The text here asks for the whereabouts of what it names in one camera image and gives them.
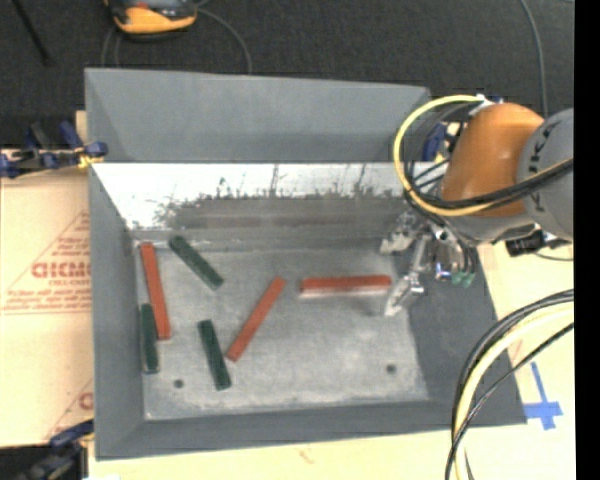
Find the black cord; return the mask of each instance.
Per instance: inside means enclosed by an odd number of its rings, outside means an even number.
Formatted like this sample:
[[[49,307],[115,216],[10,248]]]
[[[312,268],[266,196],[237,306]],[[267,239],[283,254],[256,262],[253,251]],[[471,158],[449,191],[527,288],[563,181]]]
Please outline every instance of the black cord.
[[[573,288],[563,290],[553,295],[549,295],[548,297],[528,304],[527,306],[524,306],[503,317],[498,323],[491,327],[491,329],[489,329],[489,331],[487,331],[482,336],[482,338],[476,343],[473,350],[467,357],[467,360],[460,371],[453,404],[452,421],[455,421],[456,419],[457,406],[460,401],[460,397],[462,396],[462,388],[467,379],[469,378],[469,375],[471,375],[471,372],[473,371],[475,365],[478,363],[478,361],[480,361],[485,352],[494,343],[499,341],[502,338],[502,336],[504,336],[509,330],[511,330],[512,327],[517,325],[521,320],[523,320],[527,316],[549,306],[573,302],[574,297],[575,291]]]
[[[558,256],[548,256],[546,254],[542,254],[539,252],[534,253],[538,258],[542,258],[543,260],[551,260],[551,261],[568,261],[572,262],[573,258],[559,258]]]
[[[477,417],[478,413],[480,412],[484,404],[487,402],[487,400],[491,397],[491,395],[493,395],[493,393],[498,389],[498,387],[500,387],[500,385],[502,385],[507,379],[509,379],[513,374],[515,374],[515,372],[517,372],[524,365],[528,364],[543,350],[548,348],[550,345],[555,343],[567,333],[571,332],[574,328],[575,324],[571,323],[566,327],[563,327],[560,331],[556,332],[545,341],[543,341],[535,349],[533,349],[526,356],[524,356],[524,358],[518,364],[516,364],[506,374],[504,374],[496,382],[494,382],[491,385],[491,387],[489,387],[489,389],[487,389],[487,391],[485,391],[485,393],[477,401],[474,402],[472,409],[467,413],[466,418],[464,419],[460,427],[458,427],[458,431],[455,433],[455,437],[453,438],[451,449],[447,457],[447,464],[445,467],[445,480],[449,480],[451,478],[451,468],[453,467],[453,463],[456,460],[456,453],[458,451],[460,443],[462,442],[469,430],[469,425],[471,425],[473,420]]]
[[[49,52],[44,46],[42,39],[40,39],[40,36],[38,35],[36,28],[33,26],[31,18],[29,18],[29,15],[27,14],[27,11],[22,5],[22,2],[20,0],[11,0],[11,2],[15,6],[16,11],[18,11],[18,16],[20,16],[22,23],[24,24],[25,28],[27,29],[27,32],[29,33],[29,36],[31,37],[33,43],[36,46],[38,53],[40,54],[42,64],[44,64],[46,67],[53,66],[55,64],[55,61],[53,60],[51,55],[49,55]]]

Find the yellow cable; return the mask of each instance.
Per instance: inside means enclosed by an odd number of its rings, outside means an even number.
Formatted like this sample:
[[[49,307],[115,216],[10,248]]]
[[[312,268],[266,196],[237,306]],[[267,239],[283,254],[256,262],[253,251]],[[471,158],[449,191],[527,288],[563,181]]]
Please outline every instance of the yellow cable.
[[[400,179],[400,182],[402,183],[402,186],[405,188],[405,190],[407,192],[409,192],[410,197],[418,204],[418,206],[420,206],[422,209],[428,211],[429,213],[433,213],[435,215],[441,215],[443,217],[461,217],[461,216],[471,215],[471,214],[477,213],[482,210],[486,210],[489,207],[493,206],[497,202],[497,201],[493,201],[493,202],[489,202],[489,203],[476,204],[473,206],[468,206],[466,208],[442,208],[440,206],[430,204],[430,203],[426,202],[425,200],[423,200],[417,194],[417,192],[414,190],[413,186],[411,185],[411,183],[407,179],[406,175],[404,174],[404,167],[402,165],[402,162],[400,162],[400,149],[402,147],[402,142],[404,140],[404,136],[405,136],[407,130],[413,125],[413,123],[420,116],[422,116],[426,112],[429,112],[430,110],[433,110],[436,107],[448,105],[450,103],[474,103],[474,102],[478,103],[481,101],[486,101],[486,100],[484,98],[481,98],[478,96],[469,96],[469,95],[445,96],[442,98],[431,100],[431,101],[425,103],[424,105],[422,105],[421,107],[417,108],[414,112],[412,112],[404,120],[404,122],[398,129],[396,138],[393,143],[393,166],[395,167],[396,173],[398,175],[398,178]],[[568,158],[566,160],[558,162],[557,164],[555,164],[547,169],[543,169],[542,171],[537,172],[536,174],[526,178],[526,180],[530,180],[530,179],[534,179],[539,176],[542,176],[542,175],[546,174],[548,171],[555,169],[556,167],[559,167],[560,165],[562,165],[570,160],[571,160],[571,158]]]
[[[500,354],[506,350],[512,343],[521,339],[530,330],[547,324],[552,320],[564,317],[568,313],[572,313],[574,310],[573,305],[570,306],[552,306],[541,309],[531,315],[524,318],[518,325],[516,325],[511,331],[505,334],[502,339],[494,343],[482,356],[482,358],[476,363],[475,367],[471,371],[464,388],[462,395],[458,403],[456,412],[456,418],[453,427],[453,437],[455,438],[458,430],[460,429],[462,422],[467,417],[467,414],[471,408],[471,402],[475,395],[476,388],[480,384],[482,377],[484,376],[487,369],[491,364],[500,356]],[[467,470],[466,462],[460,458],[464,455],[464,444],[460,443],[458,446],[456,457],[458,459],[454,462],[456,478],[465,479],[470,478]]]

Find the green block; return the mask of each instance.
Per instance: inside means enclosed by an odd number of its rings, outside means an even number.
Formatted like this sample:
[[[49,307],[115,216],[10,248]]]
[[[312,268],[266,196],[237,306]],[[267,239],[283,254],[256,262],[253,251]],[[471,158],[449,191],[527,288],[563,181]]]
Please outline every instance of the green block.
[[[216,330],[213,327],[211,320],[203,320],[198,322],[198,331],[200,331],[200,338],[202,339],[202,346],[204,347],[205,354],[207,355],[207,362],[209,363],[209,370],[213,377],[213,382],[216,385],[216,389],[221,391],[231,387],[231,378],[229,377],[229,371],[227,365],[224,362],[224,356],[220,349],[220,343],[216,336]]]
[[[212,290],[218,289],[224,282],[220,274],[181,236],[174,236],[169,240],[169,247]]]
[[[142,304],[140,306],[140,333],[142,371],[145,373],[157,373],[160,371],[157,347],[158,331],[151,304]]]

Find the blue clamp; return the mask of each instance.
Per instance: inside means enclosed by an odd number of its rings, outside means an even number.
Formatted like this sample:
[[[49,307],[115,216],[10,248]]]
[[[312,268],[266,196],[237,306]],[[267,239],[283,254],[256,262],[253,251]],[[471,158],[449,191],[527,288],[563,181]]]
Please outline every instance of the blue clamp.
[[[59,169],[79,164],[83,159],[102,158],[109,148],[104,142],[85,145],[69,121],[60,123],[64,149],[51,152],[51,141],[39,123],[33,123],[24,137],[24,147],[9,157],[0,154],[0,178],[16,178],[31,172]]]
[[[86,448],[79,440],[93,431],[94,424],[91,419],[53,436],[49,441],[51,453],[10,480],[58,480],[76,465],[86,469]]]
[[[447,136],[447,127],[442,123],[438,123],[431,133],[429,133],[422,151],[423,162],[433,162],[436,154],[440,150],[442,141]]]

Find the red wooden stick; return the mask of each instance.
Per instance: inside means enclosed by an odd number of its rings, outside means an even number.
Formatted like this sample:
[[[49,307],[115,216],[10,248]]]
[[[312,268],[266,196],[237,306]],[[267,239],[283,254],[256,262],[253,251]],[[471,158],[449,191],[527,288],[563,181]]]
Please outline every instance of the red wooden stick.
[[[300,295],[331,295],[359,292],[384,292],[391,287],[391,276],[308,277],[300,282]]]
[[[263,320],[267,316],[267,313],[269,313],[271,306],[273,306],[275,300],[282,293],[282,290],[286,284],[287,282],[280,277],[276,277],[271,282],[267,288],[267,291],[265,291],[264,295],[262,295],[260,302],[258,302],[258,305],[255,307],[245,324],[242,326],[240,333],[231,344],[231,347],[229,347],[227,359],[233,361],[234,363],[240,359],[240,356],[249,345],[251,338],[253,338],[253,335],[260,327],[260,324],[262,324]]]
[[[142,255],[145,277],[147,279],[149,299],[156,320],[158,339],[168,340],[171,338],[171,324],[169,323],[169,315],[167,314],[167,305],[164,301],[164,292],[162,291],[162,282],[160,281],[156,250],[151,242],[144,242],[140,244],[140,253]]]

